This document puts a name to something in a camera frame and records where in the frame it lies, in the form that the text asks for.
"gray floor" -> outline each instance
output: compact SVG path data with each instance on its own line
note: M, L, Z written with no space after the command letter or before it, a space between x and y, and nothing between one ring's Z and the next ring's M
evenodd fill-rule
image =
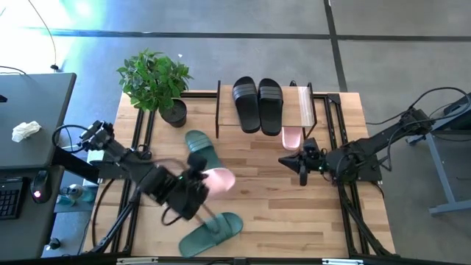
M251 32L328 34L323 0L257 1L33 1L50 27L133 32ZM341 35L471 35L467 0L331 0ZM10 37L0 51L1 64L28 72L50 72L54 56L47 36L18 30L41 27L27 3L14 3L0 17ZM329 40L209 38L56 37L57 63L78 75L65 122L113 121L120 87L116 69L124 58L149 47L190 66L191 89L215 89L217 80L232 83L250 75L281 84L311 81L317 91L338 91ZM348 91L361 94L368 121L381 121L404 110L422 92L439 86L470 91L471 42L340 41ZM426 112L457 99L435 93L420 103ZM370 133L382 127L369 127ZM444 148L457 146L443 144ZM424 143L400 141L392 148L393 172L384 172L386 208L397 253L409 258L470 263L471 211L437 217L428 208L445 196ZM453 178L456 196L469 199L471 181ZM54 236L78 246L87 217L58 217ZM77 220L74 233L65 222ZM60 254L72 254L67 249Z

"tissue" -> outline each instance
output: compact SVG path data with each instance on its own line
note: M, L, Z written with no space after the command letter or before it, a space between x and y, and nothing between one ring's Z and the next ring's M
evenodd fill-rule
M31 134L37 133L41 126L36 121L30 123L22 122L13 128L12 140L19 143L21 140L28 138Z

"wooden tabletop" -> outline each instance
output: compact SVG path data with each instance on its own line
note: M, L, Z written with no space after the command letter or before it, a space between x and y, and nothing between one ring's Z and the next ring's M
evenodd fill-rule
M283 86L283 115L284 127L312 127L314 116L312 101L308 87ZM219 125L238 126L237 109L234 104L232 85L222 85L219 92Z
M367 137L366 125L358 93L340 93L349 140ZM185 160L188 148L184 135L201 130L213 141L222 163L237 177L235 186L218 200L208 202L216 212L237 213L244 220L244 229L236 237L199 256L321 258L347 257L339 194L320 174L309 175L308 185L301 187L298 176L277 162L288 155L281 144L281 135L269 137L261 132L242 133L239 127L220 127L216 139L215 99L184 99L188 108L187 123L173 128L157 114L152 132L153 158ZM319 147L330 149L324 105L316 101L318 124L312 136ZM116 140L130 146L138 111L123 96L116 117ZM336 134L339 135L338 122ZM115 181L105 194L96 220L98 240L116 219L123 181ZM364 220L384 247L394 252L383 198L370 183L358 183ZM147 197L141 199L135 231L133 255L180 256L178 242L199 224L195 219L178 221L164 227L160 223L163 208ZM201 216L208 216L203 210ZM121 246L127 233L121 237ZM357 250L360 249L358 229L353 225ZM84 250L91 248L88 229Z

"slipper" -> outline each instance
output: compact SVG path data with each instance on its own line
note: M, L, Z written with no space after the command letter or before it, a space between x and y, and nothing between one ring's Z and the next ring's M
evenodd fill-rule
M233 87L233 98L238 120L244 133L256 133L260 129L257 88L251 77L242 77Z
M273 79L265 78L258 85L258 100L262 132L276 136L281 132L283 92Z
M237 235L243 226L241 217L235 213L216 214L185 236L178 249L183 257L193 257Z
M299 127L283 127L281 129L283 147L288 151L296 151L301 145L302 129Z
M203 180L205 186L209 188L207 199L212 199L229 191L236 183L236 176L226 168L209 169L203 174L208 175Z
M205 170L223 167L209 137L201 131L191 130L185 134L185 142L190 152L197 153L207 161Z

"black slipper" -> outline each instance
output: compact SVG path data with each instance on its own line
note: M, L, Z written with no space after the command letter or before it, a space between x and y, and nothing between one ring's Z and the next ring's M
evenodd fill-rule
M262 132L268 136L280 134L283 113L283 92L280 85L273 79L262 79L258 85L258 100Z
M233 98L242 131L256 133L260 129L260 117L258 116L257 88L251 77L242 77L235 82Z

